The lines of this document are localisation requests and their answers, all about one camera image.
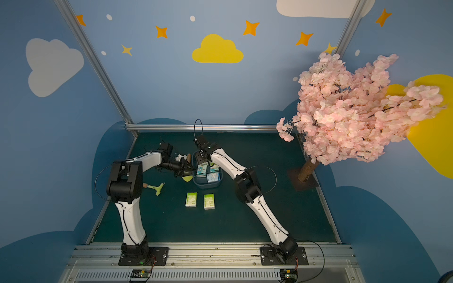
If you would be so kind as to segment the blue plastic storage box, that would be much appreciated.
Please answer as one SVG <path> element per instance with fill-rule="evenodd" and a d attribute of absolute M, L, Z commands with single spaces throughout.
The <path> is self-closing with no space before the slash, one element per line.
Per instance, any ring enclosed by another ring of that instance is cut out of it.
<path fill-rule="evenodd" d="M 192 156 L 193 182 L 200 189 L 213 189 L 220 186 L 224 171 L 215 163 L 206 161 L 199 152 Z"/>

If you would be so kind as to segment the green pocket tissue pack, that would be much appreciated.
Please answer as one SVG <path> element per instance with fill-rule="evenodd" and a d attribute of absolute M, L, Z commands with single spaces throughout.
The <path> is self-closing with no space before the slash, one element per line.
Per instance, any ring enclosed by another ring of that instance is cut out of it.
<path fill-rule="evenodd" d="M 185 207 L 186 208 L 195 208 L 195 207 L 197 207 L 197 198 L 198 198 L 198 194 L 196 192 L 187 193 Z"/>
<path fill-rule="evenodd" d="M 214 194 L 205 194 L 204 195 L 204 209 L 211 210 L 215 209 L 215 197 Z"/>

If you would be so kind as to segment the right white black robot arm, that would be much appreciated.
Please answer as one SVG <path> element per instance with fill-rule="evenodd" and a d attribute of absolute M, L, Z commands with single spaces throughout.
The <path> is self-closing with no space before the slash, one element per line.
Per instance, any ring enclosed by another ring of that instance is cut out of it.
<path fill-rule="evenodd" d="M 194 138 L 194 143 L 202 158 L 218 165 L 232 178 L 236 184 L 235 194 L 238 200 L 255 213 L 279 256 L 285 260 L 292 258 L 298 248 L 297 241 L 267 205 L 255 170 L 240 165 L 221 146 L 207 141 L 204 135 Z"/>

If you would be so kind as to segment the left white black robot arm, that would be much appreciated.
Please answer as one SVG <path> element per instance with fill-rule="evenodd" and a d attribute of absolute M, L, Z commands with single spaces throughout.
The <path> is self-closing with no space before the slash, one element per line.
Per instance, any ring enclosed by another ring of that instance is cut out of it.
<path fill-rule="evenodd" d="M 123 254 L 135 257 L 149 254 L 139 207 L 144 189 L 144 172 L 153 168 L 165 169 L 188 182 L 193 172 L 191 159 L 191 154 L 180 154 L 171 144 L 162 142 L 156 150 L 112 164 L 106 193 L 119 211 L 123 228 Z"/>

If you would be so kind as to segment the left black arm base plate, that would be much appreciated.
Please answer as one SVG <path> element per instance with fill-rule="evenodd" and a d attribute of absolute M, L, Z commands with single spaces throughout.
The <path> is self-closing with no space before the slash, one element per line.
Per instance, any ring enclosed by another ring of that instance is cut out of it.
<path fill-rule="evenodd" d="M 168 259 L 169 247 L 126 246 L 122 248 L 119 266 L 165 266 Z"/>

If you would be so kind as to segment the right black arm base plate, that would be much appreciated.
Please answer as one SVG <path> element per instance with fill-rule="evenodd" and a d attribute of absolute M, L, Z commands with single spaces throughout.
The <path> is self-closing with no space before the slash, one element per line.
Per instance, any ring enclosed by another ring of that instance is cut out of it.
<path fill-rule="evenodd" d="M 309 265 L 306 250 L 299 246 L 292 256 L 283 255 L 271 245 L 260 247 L 261 264 L 268 265 Z"/>

